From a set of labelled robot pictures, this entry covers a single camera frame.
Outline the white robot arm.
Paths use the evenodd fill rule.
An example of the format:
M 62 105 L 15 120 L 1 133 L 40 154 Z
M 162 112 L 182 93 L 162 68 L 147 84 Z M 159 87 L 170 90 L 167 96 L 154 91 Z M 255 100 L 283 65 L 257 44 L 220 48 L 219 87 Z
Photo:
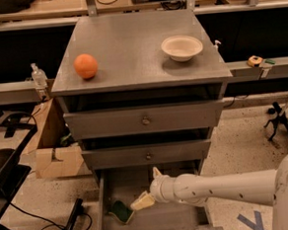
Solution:
M 217 177 L 181 174 L 172 178 L 154 169 L 153 179 L 149 189 L 131 203 L 132 209 L 148 208 L 156 202 L 200 207 L 204 199 L 220 197 L 271 206 L 272 230 L 288 230 L 288 155 L 273 170 Z

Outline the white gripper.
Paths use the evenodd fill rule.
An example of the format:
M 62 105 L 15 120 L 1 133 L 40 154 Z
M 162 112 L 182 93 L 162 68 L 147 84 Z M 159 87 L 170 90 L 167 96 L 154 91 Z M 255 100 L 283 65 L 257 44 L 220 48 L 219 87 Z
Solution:
M 153 167 L 152 172 L 154 181 L 150 185 L 150 193 L 147 191 L 141 193 L 141 195 L 130 204 L 133 210 L 142 210 L 153 206 L 155 200 L 160 203 L 176 200 L 174 192 L 175 178 L 162 175 L 157 167 Z

